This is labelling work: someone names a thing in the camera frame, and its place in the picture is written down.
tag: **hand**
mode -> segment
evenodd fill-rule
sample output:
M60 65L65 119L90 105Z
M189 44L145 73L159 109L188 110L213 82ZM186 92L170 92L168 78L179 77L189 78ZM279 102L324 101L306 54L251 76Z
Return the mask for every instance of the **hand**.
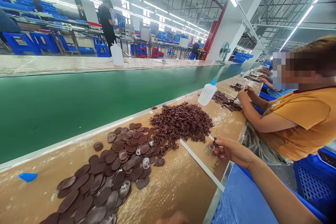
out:
M170 218L159 219L155 224L189 224L189 221L183 212L176 211Z
M242 101L249 100L249 95L247 94L247 92L245 92L244 89L242 89L238 92L237 98L242 102Z
M228 138L217 138L216 144L223 146L223 148L214 150L220 159L229 159L244 169L250 170L256 162L261 160L237 141Z

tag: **brown tangled pile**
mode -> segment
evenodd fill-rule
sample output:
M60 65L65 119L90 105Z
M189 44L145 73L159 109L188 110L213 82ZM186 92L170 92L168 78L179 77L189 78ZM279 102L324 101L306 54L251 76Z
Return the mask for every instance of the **brown tangled pile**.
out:
M178 149L177 140L191 138L195 142L205 142L214 126L212 119L196 104L183 102L180 105L162 105L162 112L150 118L155 127L153 139L160 145L162 153L170 149Z

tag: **window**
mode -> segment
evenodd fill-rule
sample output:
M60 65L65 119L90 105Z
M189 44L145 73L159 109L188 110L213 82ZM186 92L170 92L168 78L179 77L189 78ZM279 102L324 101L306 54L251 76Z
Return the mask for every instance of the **window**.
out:
M166 19L162 16L160 16L160 22L164 23L166 21ZM159 24L159 31L164 31L165 30L165 25L163 24Z
M124 9L130 9L130 3L127 1L121 1L121 6ZM131 15L128 12L122 12L122 15L126 18L126 24L131 24Z
M147 10L143 10L143 15L146 16L146 17L150 17L151 16L151 13ZM149 26L151 21L149 19L143 19L143 25L144 26Z

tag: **white strip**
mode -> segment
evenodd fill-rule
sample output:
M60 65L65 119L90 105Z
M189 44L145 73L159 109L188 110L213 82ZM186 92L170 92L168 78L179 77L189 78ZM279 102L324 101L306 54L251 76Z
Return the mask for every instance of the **white strip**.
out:
M224 192L224 186L220 183L220 181L215 177L215 175L206 167L206 165L199 159L199 157L190 149L190 147L180 139L180 143L183 147L189 152L189 154L196 160L196 162L200 165L200 167L205 171L205 173L215 182L217 187Z

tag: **person in black clothing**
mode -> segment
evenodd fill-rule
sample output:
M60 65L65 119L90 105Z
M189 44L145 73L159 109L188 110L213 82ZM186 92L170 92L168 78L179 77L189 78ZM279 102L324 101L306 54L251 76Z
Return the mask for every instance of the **person in black clothing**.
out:
M112 56L111 45L116 43L117 40L113 30L113 27L116 25L113 23L110 9L113 9L111 0L103 0L103 3L98 7L99 18L106 38L108 51Z
M192 46L192 50L191 50L191 52L196 55L195 59L197 59L197 60L198 60L198 54L199 54L198 49L200 48L200 45L199 45L200 43L201 43L200 40L198 42L195 42L194 45Z

